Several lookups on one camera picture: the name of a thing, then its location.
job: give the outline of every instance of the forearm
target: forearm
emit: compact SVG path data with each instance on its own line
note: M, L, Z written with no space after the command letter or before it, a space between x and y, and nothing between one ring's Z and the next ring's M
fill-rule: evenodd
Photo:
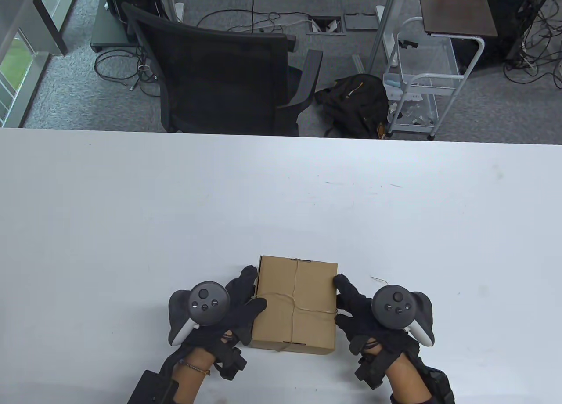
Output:
M392 394L400 404L419 404L430 400L431 392L408 358L400 357L386 371Z
M201 370L209 370L215 362L215 356L203 348L196 348L185 358L185 361ZM174 402L177 402L177 404L192 404L205 376L205 374L189 366L178 364L172 374L172 378L179 384Z

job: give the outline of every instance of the white metal frame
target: white metal frame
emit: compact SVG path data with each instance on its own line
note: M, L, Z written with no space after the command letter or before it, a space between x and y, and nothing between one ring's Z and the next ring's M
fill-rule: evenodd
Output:
M456 61L455 61L455 58L454 58L454 52L452 51L452 47L451 47L452 57L450 58L450 61L452 61L452 63L450 63L450 64L455 66L456 72L452 71L452 74L420 73L418 75L412 75L412 77L408 77L406 79L404 77L402 65L400 63L400 54L398 53L398 39L399 39L399 36L400 36L400 32L404 29L404 27L409 25L412 22L423 23L423 17L417 16L417 17L407 19L404 23L402 23L400 28L398 28L394 32L394 36L393 36L394 46L393 46L393 49L392 49L391 57L394 57L394 55L396 55L397 60L398 60L399 75L400 75L399 81L400 81L400 87L402 89L402 96L400 98L400 101L398 103L398 106L397 106L396 110L394 111L392 121L387 128L387 133L389 135L391 135L394 130L398 130L398 131L409 131L409 132L415 132L415 133L429 133L430 137L434 137L435 133L437 133L437 130L439 129L439 127L443 123L444 118L447 116L449 110L451 109L452 104L454 103L455 99L458 97L458 93L460 93L460 90L464 86L464 83L466 82L466 80L470 76L470 73L474 69L474 66L478 62L478 59L480 59L480 56L482 55L482 51L484 51L484 40L480 37L477 37L477 36L457 36L457 35L447 35L447 34L441 34L441 33L439 33L439 34L434 33L430 36L445 37L445 38L448 38L448 39L455 38L455 39L464 39L464 40L474 40L478 43L478 51L476 51L476 54L472 58L472 61L470 62L470 65L468 66L468 68L466 69L466 71L464 72L463 75L458 74L458 69L456 69ZM391 65L392 65L392 61L389 60L388 63L387 63L387 67L385 69L385 75L389 73ZM419 81L421 79L429 79L429 78L431 78L431 79L452 79L452 80L458 81L458 84L456 84L455 87L434 87L434 86L427 85L427 84L418 85L416 83L416 81ZM414 124L397 123L398 117L400 115L400 111L402 110L402 107L404 105L404 101L406 101L406 95L408 93L427 94L427 95L430 96L430 99L429 99L430 103L433 103L433 104L435 103L435 95L450 96L451 98L449 99L441 117L438 117L438 113L437 113L437 109L436 109L435 117L436 117L437 121L434 121L433 125L414 125Z

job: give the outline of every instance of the chair armrest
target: chair armrest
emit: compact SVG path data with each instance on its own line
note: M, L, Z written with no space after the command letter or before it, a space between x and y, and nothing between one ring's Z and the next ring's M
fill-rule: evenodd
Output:
M314 91L318 82L318 74L322 64L323 51L309 50L303 65L303 75L297 88L297 93L286 105L280 105L278 109L293 109L297 114L306 109L313 101Z

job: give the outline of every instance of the tangled wires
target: tangled wires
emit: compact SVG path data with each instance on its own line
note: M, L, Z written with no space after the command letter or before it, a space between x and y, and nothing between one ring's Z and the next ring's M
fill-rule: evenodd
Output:
M109 75L102 74L99 69L100 64L104 61L108 61L116 57L126 57L126 58L136 59L137 63L135 65L136 67L135 73L132 73L131 75L125 77L116 77L116 76L109 76ZM160 95L153 95L151 93L146 92L143 89L143 84L158 82L156 79L156 75L152 72L150 66L147 64L147 55L143 47L136 47L134 52L125 49L114 49L114 50L104 51L103 53L98 55L98 57L96 57L96 60L94 61L94 72L96 72L96 74L103 80L120 83L125 87L129 87L130 91L133 91L138 86L139 89L145 95L154 98L160 97ZM136 80L132 85L126 83L127 81L134 79L135 77Z
M504 64L504 76L513 83L520 85L528 85L542 79L545 76L551 76L554 85L562 90L562 73L560 64L562 63L562 22L559 19L553 19L560 11L560 5L556 0L550 0L555 6L555 11L550 16L545 16L539 11L535 23L540 24L539 29L532 32L532 28L526 33L523 39L522 49L516 61ZM558 51L548 53L548 47L554 37L561 36ZM544 44L544 47L537 55L531 54L529 51L535 47ZM543 71L544 66L554 64L552 70ZM525 72L531 79L513 79L509 73L515 70Z

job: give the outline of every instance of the metal pole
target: metal pole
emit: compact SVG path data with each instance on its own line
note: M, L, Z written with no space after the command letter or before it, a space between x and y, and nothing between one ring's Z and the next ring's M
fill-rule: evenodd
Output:
M371 48L371 55L369 55L369 62L367 63L367 73L369 74L371 74L371 72L373 71L373 64L375 62L375 58L377 57L377 52L379 50L379 46L381 45L383 34L385 33L388 17L390 16L393 7L394 0L387 0L385 4L385 12L383 13L381 23L379 23L377 36L375 37L375 42L373 43L373 47Z

